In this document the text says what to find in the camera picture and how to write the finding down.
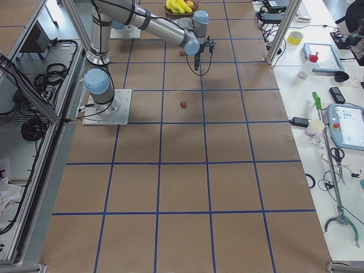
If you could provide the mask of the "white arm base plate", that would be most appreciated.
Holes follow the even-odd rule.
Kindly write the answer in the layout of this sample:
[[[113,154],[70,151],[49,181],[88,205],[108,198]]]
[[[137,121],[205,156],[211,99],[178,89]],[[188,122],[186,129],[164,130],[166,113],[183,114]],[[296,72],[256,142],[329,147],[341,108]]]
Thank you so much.
[[[112,28],[110,33],[110,39],[121,39],[121,40],[139,39],[140,33],[141,33],[140,29],[131,25],[124,26],[123,28],[120,29]]]
[[[84,126],[127,125],[132,94],[131,89],[116,89],[110,106],[95,104],[92,96],[89,95],[88,104],[93,106],[86,108],[82,124]]]

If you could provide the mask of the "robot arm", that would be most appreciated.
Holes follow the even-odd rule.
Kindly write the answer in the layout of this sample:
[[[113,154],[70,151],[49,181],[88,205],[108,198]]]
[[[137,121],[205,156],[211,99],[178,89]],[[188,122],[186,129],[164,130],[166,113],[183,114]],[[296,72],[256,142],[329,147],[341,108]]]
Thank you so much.
[[[120,108],[117,92],[108,70],[109,41],[114,21],[134,26],[182,48],[187,56],[194,57],[190,68],[197,72],[200,55],[205,48],[214,51],[215,42],[207,34],[209,14],[204,10],[193,12],[191,17],[168,20],[138,6],[135,1],[92,1],[92,33],[90,48],[86,52],[88,65],[84,85],[93,99],[96,113],[109,118]]]

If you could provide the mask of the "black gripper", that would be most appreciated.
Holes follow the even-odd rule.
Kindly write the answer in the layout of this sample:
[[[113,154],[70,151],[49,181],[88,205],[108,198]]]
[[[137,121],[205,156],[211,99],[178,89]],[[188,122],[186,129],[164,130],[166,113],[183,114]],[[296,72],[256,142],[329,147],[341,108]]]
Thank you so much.
[[[209,35],[205,36],[202,39],[202,42],[199,45],[199,49],[197,53],[194,55],[194,70],[197,71],[200,67],[200,55],[205,51],[205,48],[208,48],[210,53],[214,52],[216,46],[216,42],[214,39],[211,39]]]

